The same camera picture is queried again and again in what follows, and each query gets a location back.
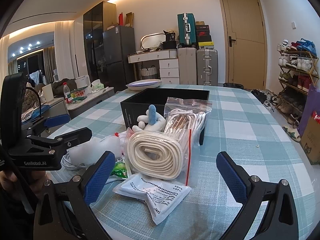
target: door frame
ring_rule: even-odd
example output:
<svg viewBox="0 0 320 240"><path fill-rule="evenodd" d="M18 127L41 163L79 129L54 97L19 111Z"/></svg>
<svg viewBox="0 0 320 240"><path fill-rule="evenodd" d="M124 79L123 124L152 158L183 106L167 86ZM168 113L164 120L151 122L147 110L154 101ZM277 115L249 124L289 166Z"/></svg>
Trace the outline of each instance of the door frame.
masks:
<svg viewBox="0 0 320 240"><path fill-rule="evenodd" d="M260 0L258 0L261 17L263 21L263 34L264 34L264 46L265 46L265 69L264 69L264 85L263 89L266 89L266 81L267 81L267 66L268 66L268 41L267 41L267 30L266 30L266 22L263 15L262 5ZM227 29L227 20L226 14L223 6L223 0L220 0L222 20L223 20L223 29L224 29L224 41L225 41L225 51L226 51L226 77L225 82L229 82L229 41L228 41L228 29Z"/></svg>

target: silver suitcase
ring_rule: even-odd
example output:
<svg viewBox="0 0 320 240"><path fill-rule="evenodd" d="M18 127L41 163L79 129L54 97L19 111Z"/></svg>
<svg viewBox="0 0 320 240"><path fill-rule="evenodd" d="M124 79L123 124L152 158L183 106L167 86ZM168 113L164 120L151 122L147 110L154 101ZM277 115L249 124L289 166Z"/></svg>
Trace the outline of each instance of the silver suitcase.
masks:
<svg viewBox="0 0 320 240"><path fill-rule="evenodd" d="M218 51L215 49L199 49L197 51L198 85L218 85Z"/></svg>
<svg viewBox="0 0 320 240"><path fill-rule="evenodd" d="M196 48L178 49L180 85L197 84Z"/></svg>

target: purple bag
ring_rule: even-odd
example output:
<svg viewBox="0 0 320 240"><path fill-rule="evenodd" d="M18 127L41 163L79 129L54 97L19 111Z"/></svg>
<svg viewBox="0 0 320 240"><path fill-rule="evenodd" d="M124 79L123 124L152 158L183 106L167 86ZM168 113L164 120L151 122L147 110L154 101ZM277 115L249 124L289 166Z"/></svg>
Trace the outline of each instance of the purple bag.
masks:
<svg viewBox="0 0 320 240"><path fill-rule="evenodd" d="M304 130L309 121L309 117L312 116L313 111L317 111L320 114L320 91L317 90L313 84L311 84L308 92L306 106L301 117L301 121L298 127L298 132L302 137Z"/></svg>

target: stack of boxes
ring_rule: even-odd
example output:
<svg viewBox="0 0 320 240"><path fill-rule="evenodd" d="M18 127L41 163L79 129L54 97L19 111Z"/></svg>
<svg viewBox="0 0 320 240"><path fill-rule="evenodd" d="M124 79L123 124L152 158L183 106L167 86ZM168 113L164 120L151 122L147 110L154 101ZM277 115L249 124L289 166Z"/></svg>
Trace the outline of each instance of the stack of boxes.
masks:
<svg viewBox="0 0 320 240"><path fill-rule="evenodd" d="M200 49L214 49L209 25L205 25L204 22L196 22L196 34Z"/></svg>

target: blue plush finger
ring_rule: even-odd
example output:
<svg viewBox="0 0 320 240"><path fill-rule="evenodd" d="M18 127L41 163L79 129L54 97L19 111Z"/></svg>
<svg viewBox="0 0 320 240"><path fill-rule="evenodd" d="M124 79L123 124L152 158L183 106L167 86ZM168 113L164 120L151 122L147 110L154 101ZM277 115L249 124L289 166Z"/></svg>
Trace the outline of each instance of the blue plush finger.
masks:
<svg viewBox="0 0 320 240"><path fill-rule="evenodd" d="M149 125L154 125L156 123L156 107L154 105L149 106Z"/></svg>

